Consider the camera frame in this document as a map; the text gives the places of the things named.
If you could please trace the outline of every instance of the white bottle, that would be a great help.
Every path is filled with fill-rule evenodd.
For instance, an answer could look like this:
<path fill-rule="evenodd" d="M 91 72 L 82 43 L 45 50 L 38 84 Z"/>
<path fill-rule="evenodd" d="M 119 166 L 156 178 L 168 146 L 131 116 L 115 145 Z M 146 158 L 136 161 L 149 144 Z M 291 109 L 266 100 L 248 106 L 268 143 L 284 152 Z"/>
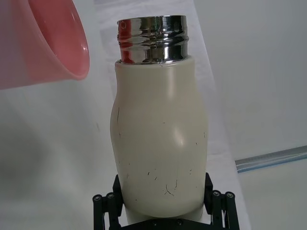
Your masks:
<path fill-rule="evenodd" d="M 128 221 L 199 219 L 208 123 L 187 54 L 186 17 L 118 25 L 121 61 L 110 132 Z"/>

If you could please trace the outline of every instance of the scratch mark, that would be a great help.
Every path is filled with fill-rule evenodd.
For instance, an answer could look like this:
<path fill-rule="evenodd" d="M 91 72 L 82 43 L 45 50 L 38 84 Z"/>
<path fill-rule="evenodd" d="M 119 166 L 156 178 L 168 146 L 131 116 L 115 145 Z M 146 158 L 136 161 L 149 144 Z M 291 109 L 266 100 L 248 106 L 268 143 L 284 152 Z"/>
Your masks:
<path fill-rule="evenodd" d="M 165 185 L 166 192 L 169 193 L 170 195 L 174 196 L 174 194 L 170 193 L 169 190 L 167 189 L 167 184 Z"/>
<path fill-rule="evenodd" d="M 97 122 L 96 122 L 96 126 L 97 126 L 98 131 L 100 132 L 99 124 Z"/>
<path fill-rule="evenodd" d="M 119 107 L 118 107 L 118 112 L 117 112 L 117 124 L 118 124 L 118 116 L 119 116 Z"/>

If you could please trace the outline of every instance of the black robotic gripper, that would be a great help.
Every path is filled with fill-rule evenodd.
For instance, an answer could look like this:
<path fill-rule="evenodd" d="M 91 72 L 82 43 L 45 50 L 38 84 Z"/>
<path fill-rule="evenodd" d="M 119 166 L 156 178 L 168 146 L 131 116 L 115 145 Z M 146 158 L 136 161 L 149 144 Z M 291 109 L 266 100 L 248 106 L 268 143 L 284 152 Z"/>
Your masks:
<path fill-rule="evenodd" d="M 115 177 L 113 192 L 106 196 L 95 195 L 94 203 L 94 230 L 105 230 L 105 213 L 109 214 L 109 230 L 239 230 L 236 213 L 235 194 L 232 192 L 220 193 L 213 190 L 213 184 L 206 173 L 204 205 L 211 215 L 211 223 L 204 224 L 187 219 L 158 218 L 122 227 L 118 217 L 123 208 L 118 175 Z"/>

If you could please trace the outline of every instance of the white backdrop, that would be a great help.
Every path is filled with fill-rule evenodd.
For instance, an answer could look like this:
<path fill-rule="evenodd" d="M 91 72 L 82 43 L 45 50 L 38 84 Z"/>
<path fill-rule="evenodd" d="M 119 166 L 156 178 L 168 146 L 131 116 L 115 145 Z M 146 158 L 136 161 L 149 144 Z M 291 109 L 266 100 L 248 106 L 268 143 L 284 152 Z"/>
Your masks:
<path fill-rule="evenodd" d="M 234 158 L 307 145 L 307 1 L 194 1 Z"/>
<path fill-rule="evenodd" d="M 120 57 L 116 21 L 185 14 L 189 53 L 209 111 L 207 171 L 215 189 L 236 194 L 241 229 L 249 230 L 193 1 L 96 0 L 95 9 L 92 2 L 74 2 L 90 49 L 87 79 L 0 91 L 1 229 L 92 229 L 92 196 L 110 192 L 116 175 L 109 135 L 114 62 Z"/>

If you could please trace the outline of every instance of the metal bolt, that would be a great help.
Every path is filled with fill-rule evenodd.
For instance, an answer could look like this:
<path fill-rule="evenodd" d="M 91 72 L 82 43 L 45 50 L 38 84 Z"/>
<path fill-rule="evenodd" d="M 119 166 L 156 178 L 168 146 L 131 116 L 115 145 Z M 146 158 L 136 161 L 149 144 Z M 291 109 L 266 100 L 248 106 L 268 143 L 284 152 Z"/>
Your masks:
<path fill-rule="evenodd" d="M 109 199 L 112 199 L 112 198 L 114 198 L 114 194 L 111 193 L 111 194 L 107 195 L 107 197 L 108 197 Z"/>
<path fill-rule="evenodd" d="M 214 191 L 214 192 L 213 192 L 213 195 L 215 195 L 215 196 L 219 196 L 219 195 L 220 195 L 220 193 L 219 193 L 219 192 Z"/>
<path fill-rule="evenodd" d="M 101 197 L 99 195 L 97 195 L 97 196 L 94 197 L 94 201 L 98 201 L 98 200 L 100 200 L 100 198 Z"/>
<path fill-rule="evenodd" d="M 177 220 L 177 225 L 182 225 L 182 220 L 178 219 Z"/>
<path fill-rule="evenodd" d="M 234 195 L 232 193 L 227 193 L 227 195 L 229 198 L 234 198 Z"/>

